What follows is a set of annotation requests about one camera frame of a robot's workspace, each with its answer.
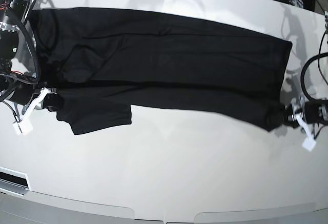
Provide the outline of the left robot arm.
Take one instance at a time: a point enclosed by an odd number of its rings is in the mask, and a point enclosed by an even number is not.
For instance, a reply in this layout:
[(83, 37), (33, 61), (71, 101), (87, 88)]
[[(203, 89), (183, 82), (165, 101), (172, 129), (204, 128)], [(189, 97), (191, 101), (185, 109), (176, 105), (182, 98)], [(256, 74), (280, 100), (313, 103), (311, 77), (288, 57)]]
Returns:
[[(302, 23), (302, 20), (320, 19), (315, 13), (304, 12), (300, 9), (284, 8), (284, 19), (289, 22), (288, 35), (280, 38), (266, 36), (260, 40), (261, 52), (256, 57), (260, 67), (253, 74), (254, 82), (258, 84), (258, 100), (261, 103), (259, 119), (254, 123), (261, 128), (272, 131), (282, 125), (298, 127), (296, 115), (301, 114), (308, 124), (327, 125), (327, 99), (316, 98), (308, 93), (310, 77), (318, 80), (326, 79), (320, 65), (327, 60), (327, 53), (319, 51), (309, 57), (306, 49), (315, 47), (318, 34), (316, 26)], [(280, 101), (281, 87), (288, 80), (285, 74), (292, 75), (298, 80), (306, 102), (297, 101), (285, 107)]]

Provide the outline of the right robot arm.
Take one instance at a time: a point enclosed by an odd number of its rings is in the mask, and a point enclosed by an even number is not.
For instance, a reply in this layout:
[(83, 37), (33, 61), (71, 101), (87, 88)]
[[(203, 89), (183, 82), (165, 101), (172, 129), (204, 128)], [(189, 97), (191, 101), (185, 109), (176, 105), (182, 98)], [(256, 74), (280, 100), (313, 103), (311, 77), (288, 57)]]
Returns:
[[(40, 79), (40, 65), (33, 39), (26, 29), (28, 16), (37, 0), (1, 0), (1, 102), (6, 100), (32, 108), (32, 102), (46, 87)], [(12, 70), (12, 59), (19, 46), (19, 36), (34, 64), (34, 75), (28, 76)]]

